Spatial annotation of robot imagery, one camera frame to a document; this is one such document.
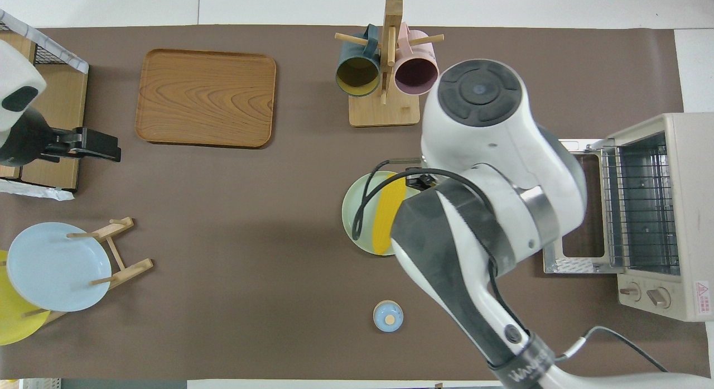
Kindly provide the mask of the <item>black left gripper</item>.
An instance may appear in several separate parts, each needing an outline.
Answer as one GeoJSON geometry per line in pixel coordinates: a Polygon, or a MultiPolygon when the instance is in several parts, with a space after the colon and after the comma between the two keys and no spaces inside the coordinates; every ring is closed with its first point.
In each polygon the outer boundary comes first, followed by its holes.
{"type": "Polygon", "coordinates": [[[122,149],[118,145],[118,138],[104,134],[86,127],[74,129],[50,128],[51,139],[42,151],[42,160],[47,162],[60,162],[61,158],[79,159],[95,158],[120,162],[122,149]]]}

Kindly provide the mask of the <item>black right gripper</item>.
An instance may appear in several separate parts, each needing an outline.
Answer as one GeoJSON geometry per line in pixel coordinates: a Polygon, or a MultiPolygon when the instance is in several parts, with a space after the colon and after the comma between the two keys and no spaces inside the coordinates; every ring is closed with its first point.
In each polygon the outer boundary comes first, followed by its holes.
{"type": "MultiPolygon", "coordinates": [[[[392,158],[390,164],[421,164],[421,158],[392,158]]],[[[429,173],[424,173],[424,167],[408,167],[406,172],[414,172],[414,174],[405,177],[405,185],[412,190],[425,191],[439,184],[438,177],[429,173]]]]}

